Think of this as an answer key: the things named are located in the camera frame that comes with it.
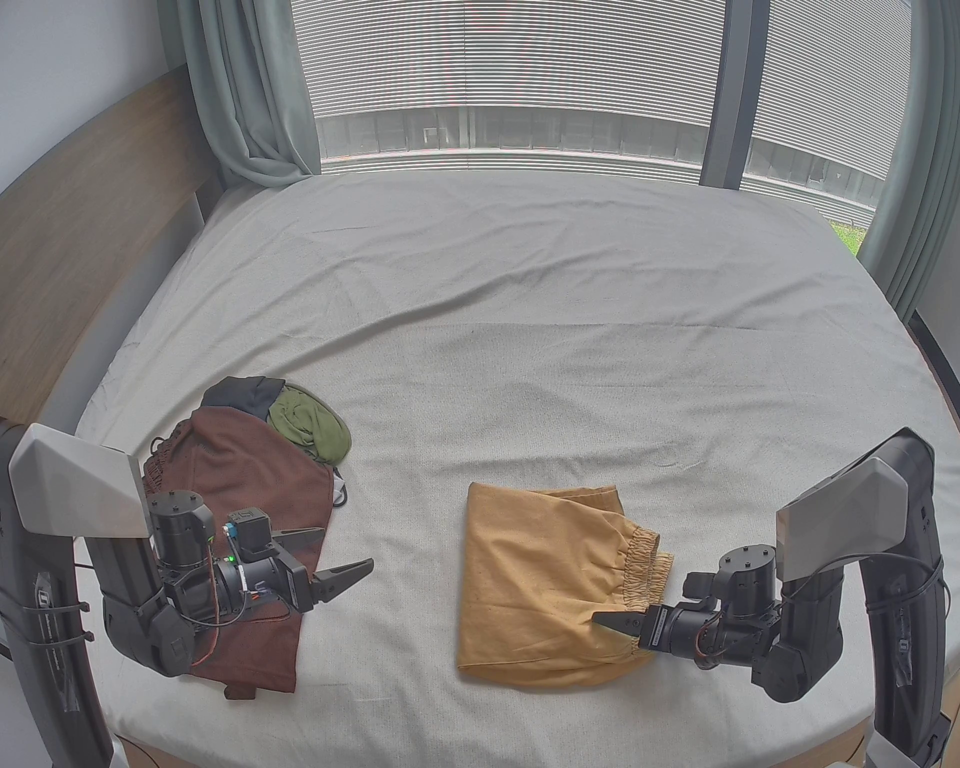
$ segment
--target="building exterior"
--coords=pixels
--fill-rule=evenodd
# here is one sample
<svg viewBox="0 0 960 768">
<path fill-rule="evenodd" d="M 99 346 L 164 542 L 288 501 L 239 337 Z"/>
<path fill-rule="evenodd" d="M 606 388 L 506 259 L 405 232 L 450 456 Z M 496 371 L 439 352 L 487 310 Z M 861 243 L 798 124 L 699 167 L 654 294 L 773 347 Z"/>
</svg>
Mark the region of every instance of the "building exterior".
<svg viewBox="0 0 960 768">
<path fill-rule="evenodd" d="M 697 183 L 723 0 L 294 0 L 324 172 L 529 167 Z M 742 188 L 870 224 L 903 0 L 773 0 Z"/>
</svg>

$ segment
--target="yellow shorts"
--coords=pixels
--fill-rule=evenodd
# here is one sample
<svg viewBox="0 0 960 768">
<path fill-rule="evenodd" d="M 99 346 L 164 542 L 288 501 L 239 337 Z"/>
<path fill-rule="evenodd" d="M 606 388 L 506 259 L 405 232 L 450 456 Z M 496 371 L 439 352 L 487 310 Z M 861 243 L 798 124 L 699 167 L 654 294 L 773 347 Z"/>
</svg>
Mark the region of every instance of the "yellow shorts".
<svg viewBox="0 0 960 768">
<path fill-rule="evenodd" d="M 623 515 L 614 486 L 514 491 L 479 483 L 467 498 L 457 668 L 507 685 L 594 685 L 651 653 L 593 624 L 595 611 L 662 600 L 673 555 Z"/>
</svg>

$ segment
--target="wooden bed frame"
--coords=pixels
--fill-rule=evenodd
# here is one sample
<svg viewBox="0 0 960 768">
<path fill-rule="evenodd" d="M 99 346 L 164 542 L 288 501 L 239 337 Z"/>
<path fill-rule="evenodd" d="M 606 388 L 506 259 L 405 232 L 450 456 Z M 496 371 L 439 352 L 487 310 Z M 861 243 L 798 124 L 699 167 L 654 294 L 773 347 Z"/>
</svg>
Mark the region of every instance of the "wooden bed frame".
<svg viewBox="0 0 960 768">
<path fill-rule="evenodd" d="M 223 191 L 216 169 L 184 66 L 71 133 L 0 195 L 0 415 L 38 420 L 84 335 L 164 228 L 194 194 L 204 218 L 212 210 Z M 954 679 L 944 711 L 958 707 Z M 864 726 L 780 768 L 862 764 Z M 957 741 L 944 765 L 960 767 Z M 190 768 L 149 745 L 127 752 L 133 768 Z"/>
</svg>

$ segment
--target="white bed sheet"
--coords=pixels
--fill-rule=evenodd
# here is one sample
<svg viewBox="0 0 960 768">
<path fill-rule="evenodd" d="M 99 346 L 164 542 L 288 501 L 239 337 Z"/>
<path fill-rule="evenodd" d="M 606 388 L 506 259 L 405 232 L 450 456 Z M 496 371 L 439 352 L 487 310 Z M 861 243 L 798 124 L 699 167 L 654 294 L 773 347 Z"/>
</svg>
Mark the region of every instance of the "white bed sheet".
<svg viewBox="0 0 960 768">
<path fill-rule="evenodd" d="M 660 658 L 595 688 L 454 666 L 468 484 L 615 483 L 688 570 L 773 541 L 773 512 L 898 428 L 937 455 L 946 575 L 960 436 L 883 296 L 813 209 L 543 172 L 319 177 L 220 212 L 132 330 L 78 434 L 145 457 L 224 375 L 285 376 L 348 422 L 349 504 L 321 567 L 374 557 L 303 622 L 298 688 L 227 702 L 98 633 L 120 734 L 200 766 L 768 765 L 867 716 L 862 587 L 797 704 Z M 99 605 L 92 574 L 84 599 Z M 96 632 L 100 616 L 88 623 Z M 960 657 L 948 623 L 948 671 Z"/>
</svg>

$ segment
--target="white wall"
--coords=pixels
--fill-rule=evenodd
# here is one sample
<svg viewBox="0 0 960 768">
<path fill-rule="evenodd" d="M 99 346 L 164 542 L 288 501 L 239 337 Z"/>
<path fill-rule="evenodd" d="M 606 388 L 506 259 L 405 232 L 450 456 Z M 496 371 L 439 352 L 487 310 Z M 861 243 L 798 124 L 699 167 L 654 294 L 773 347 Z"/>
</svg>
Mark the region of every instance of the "white wall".
<svg viewBox="0 0 960 768">
<path fill-rule="evenodd" d="M 917 311 L 960 377 L 960 206 Z"/>
<path fill-rule="evenodd" d="M 155 0 L 0 0 L 0 190 L 91 117 L 166 70 Z M 195 226 L 195 216 L 186 219 Z M 165 233 L 154 256 L 172 263 L 183 235 Z M 132 312 L 135 319 L 139 310 Z M 104 641 L 103 632 L 97 637 Z M 25 712 L 12 665 L 0 659 L 0 764 L 49 768 Z"/>
</svg>

